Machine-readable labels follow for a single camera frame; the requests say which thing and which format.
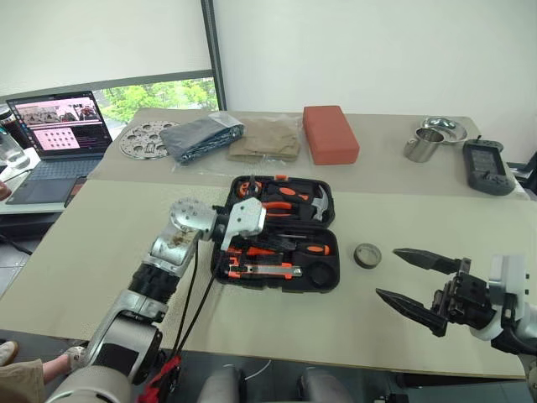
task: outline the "white wall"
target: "white wall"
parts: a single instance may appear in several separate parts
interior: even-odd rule
[[[227,105],[466,115],[537,149],[535,0],[216,0]]]

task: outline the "beige table surface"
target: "beige table surface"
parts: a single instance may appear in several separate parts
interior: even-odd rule
[[[88,181],[2,298],[0,326],[90,338],[164,227],[170,204],[184,196],[223,203],[230,182]],[[467,256],[473,260],[472,273],[482,278],[487,278],[494,254],[524,254],[534,279],[537,204],[341,191],[334,198],[331,231],[341,254],[339,286],[328,294],[288,294],[216,284],[188,349],[427,373],[523,374],[516,357],[475,339],[467,328],[450,325],[445,338],[436,338],[387,306],[374,289],[401,292],[428,306],[448,280],[390,253],[403,247]],[[375,243],[383,252],[375,270],[360,269],[352,261],[353,248],[362,242]],[[209,243],[202,243],[192,306],[208,280],[210,250]],[[191,270],[187,273],[162,325],[167,348],[178,327]],[[537,302],[534,292],[528,299]]]
[[[282,113],[229,112],[236,118],[277,118]],[[122,133],[151,120],[170,120],[186,123],[207,115],[196,110],[141,108]],[[227,149],[217,151],[187,167],[175,168],[172,157],[160,160],[133,160],[120,150],[116,140],[104,159],[90,175],[92,179],[111,181],[146,181],[188,185],[219,186],[238,175],[286,174],[316,178],[329,183],[335,191],[369,193],[401,193],[415,195],[474,196],[494,198],[467,185],[461,145],[442,145],[431,160],[417,164],[403,156],[403,147],[414,136],[424,116],[415,115],[358,115],[347,114],[360,144],[360,155],[352,165],[314,165],[308,144],[302,139],[299,158],[292,163],[244,164],[227,160]],[[286,113],[301,124],[301,113]],[[479,130],[470,118],[454,118],[462,123],[469,139]],[[528,199],[518,186],[508,198]]]

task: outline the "stainless steel cup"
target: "stainless steel cup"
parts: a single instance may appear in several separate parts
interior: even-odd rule
[[[444,141],[444,134],[433,128],[419,128],[415,138],[404,146],[404,156],[414,162],[427,162]]]

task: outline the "tool kit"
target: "tool kit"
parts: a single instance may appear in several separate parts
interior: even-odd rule
[[[330,187],[283,175],[239,176],[221,212],[230,212],[235,203],[249,197],[259,199],[267,210],[263,232],[233,238],[226,252],[215,243],[211,269],[217,270],[216,278],[226,284],[290,292],[327,292],[336,287],[337,240],[327,229],[335,217]]]

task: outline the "black cable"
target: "black cable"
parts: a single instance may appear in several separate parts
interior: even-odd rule
[[[5,235],[2,235],[1,233],[0,233],[0,241],[3,241],[13,246],[14,248],[16,248],[19,252],[22,252],[23,254],[27,254],[31,256],[34,253],[31,250],[26,249],[23,245],[19,245],[18,243],[12,241],[10,238],[6,237]]]
[[[509,337],[509,341],[514,345],[514,347],[519,350],[519,353],[537,355],[537,348],[532,347],[520,340],[517,335],[514,334],[514,330],[511,327],[506,327],[503,331],[505,335]]]
[[[12,179],[17,178],[18,176],[21,176],[22,174],[25,174],[27,172],[31,172],[32,170],[23,170],[22,172],[17,173],[16,175],[12,176],[11,178],[7,178],[3,183],[7,183]]]
[[[218,256],[218,261],[216,262],[215,269],[212,272],[212,276],[211,276],[211,279],[209,280],[209,284],[207,284],[207,287],[205,288],[205,292],[203,293],[203,297],[201,298],[200,305],[198,306],[198,309],[196,310],[196,313],[194,314],[194,317],[192,318],[192,321],[190,322],[188,329],[186,329],[186,333],[183,339],[181,340],[179,347],[177,348],[177,354],[179,354],[183,350],[183,347],[185,346],[185,343],[186,343],[186,339],[190,335],[190,332],[192,331],[192,328],[196,324],[198,316],[200,315],[201,309],[205,305],[205,301],[207,299],[207,296],[209,295],[209,291],[211,290],[212,283],[214,282],[216,278],[216,273],[218,272],[218,269],[220,268],[220,264],[222,262],[222,256],[223,256],[222,253],[220,254],[220,256]]]
[[[177,337],[175,338],[174,347],[171,349],[170,357],[173,357],[177,353],[177,346],[179,345],[181,333],[183,332],[183,325],[185,325],[186,311],[188,311],[188,304],[190,302],[190,294],[192,294],[192,288],[194,288],[194,279],[196,278],[197,271],[198,271],[198,243],[196,242],[196,255],[194,257],[194,271],[192,273],[192,279],[190,280],[190,285],[188,287],[188,294],[186,294],[185,309],[183,309],[183,315],[181,317],[179,331],[177,332]]]

